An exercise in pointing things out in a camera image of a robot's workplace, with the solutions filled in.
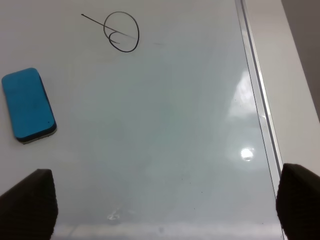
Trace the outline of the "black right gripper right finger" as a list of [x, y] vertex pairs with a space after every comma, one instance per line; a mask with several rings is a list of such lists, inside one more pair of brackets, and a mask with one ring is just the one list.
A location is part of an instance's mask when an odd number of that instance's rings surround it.
[[276, 196], [276, 212], [289, 240], [318, 240], [320, 177], [299, 164], [285, 163]]

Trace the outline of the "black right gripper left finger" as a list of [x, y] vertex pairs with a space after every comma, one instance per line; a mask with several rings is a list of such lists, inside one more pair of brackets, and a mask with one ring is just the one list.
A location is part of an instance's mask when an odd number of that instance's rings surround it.
[[58, 213], [52, 171], [37, 169], [0, 196], [0, 238], [49, 240]]

